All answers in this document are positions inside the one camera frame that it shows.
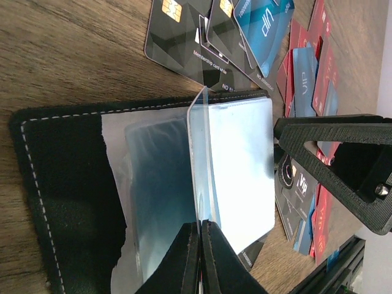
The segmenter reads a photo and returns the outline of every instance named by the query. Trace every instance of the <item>white wall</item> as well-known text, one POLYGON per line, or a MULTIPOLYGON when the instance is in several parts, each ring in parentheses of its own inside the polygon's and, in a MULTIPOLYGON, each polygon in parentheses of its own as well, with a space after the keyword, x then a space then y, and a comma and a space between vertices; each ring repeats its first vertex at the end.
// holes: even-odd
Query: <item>white wall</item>
MULTIPOLYGON (((377 114, 392 118, 392 0, 388 8, 377 114)), ((356 234, 366 240, 361 294, 390 294, 392 289, 392 233, 379 236, 363 227, 356 234)))

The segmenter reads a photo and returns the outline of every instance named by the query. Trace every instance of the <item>wallet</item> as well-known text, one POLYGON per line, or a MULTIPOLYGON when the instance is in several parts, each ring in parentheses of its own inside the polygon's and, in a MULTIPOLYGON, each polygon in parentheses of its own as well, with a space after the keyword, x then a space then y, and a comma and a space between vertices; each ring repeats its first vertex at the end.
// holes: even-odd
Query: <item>wallet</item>
MULTIPOLYGON (((266 91, 225 92, 209 95, 209 102, 261 96, 266 91)), ((13 114, 10 132, 53 293, 110 293, 112 271, 120 266, 127 224, 102 116, 189 107, 193 99, 30 108, 13 114)))

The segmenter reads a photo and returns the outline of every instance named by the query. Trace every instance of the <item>metal screw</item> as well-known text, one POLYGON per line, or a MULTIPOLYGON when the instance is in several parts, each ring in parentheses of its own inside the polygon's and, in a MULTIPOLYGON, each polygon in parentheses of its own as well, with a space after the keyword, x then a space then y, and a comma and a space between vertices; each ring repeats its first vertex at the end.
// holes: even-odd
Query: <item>metal screw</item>
POLYGON ((390 190, 384 184, 378 184, 374 192, 379 196, 387 196, 390 190))

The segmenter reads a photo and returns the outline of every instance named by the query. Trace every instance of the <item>brown tabletop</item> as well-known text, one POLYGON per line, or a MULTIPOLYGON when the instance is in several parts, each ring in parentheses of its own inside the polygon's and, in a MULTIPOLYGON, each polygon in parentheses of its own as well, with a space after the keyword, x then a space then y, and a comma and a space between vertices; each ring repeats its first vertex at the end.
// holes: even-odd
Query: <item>brown tabletop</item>
MULTIPOLYGON (((339 65, 339 113, 374 113, 388 0, 325 0, 339 65)), ((306 28, 314 1, 295 1, 306 28)), ((0 1, 0 293, 45 293, 46 275, 21 186, 7 122, 11 112, 196 94, 200 85, 144 56, 151 0, 0 1)), ((281 56, 288 47, 288 38, 281 56)), ((274 117, 283 102, 273 96, 274 117)), ((292 250, 278 213, 252 274, 270 293, 287 293, 315 267, 292 250)), ((325 255, 360 227, 338 201, 325 255)))

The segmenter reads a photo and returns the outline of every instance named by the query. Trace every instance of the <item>stack of cards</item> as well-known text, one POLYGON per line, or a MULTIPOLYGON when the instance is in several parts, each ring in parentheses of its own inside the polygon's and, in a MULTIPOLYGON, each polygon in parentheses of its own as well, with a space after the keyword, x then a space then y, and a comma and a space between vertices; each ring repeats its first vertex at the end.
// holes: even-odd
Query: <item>stack of cards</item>
POLYGON ((145 54, 213 91, 272 94, 293 0, 154 0, 145 54))
MULTIPOLYGON (((286 117, 337 115, 337 65, 329 43, 330 19, 324 0, 316 0, 309 30, 292 20, 289 51, 277 73, 286 117)), ((338 142, 317 142, 317 157, 330 165, 338 142)), ((322 261, 328 241, 332 195, 296 162, 294 185, 283 189, 276 181, 276 205, 294 250, 322 261)))

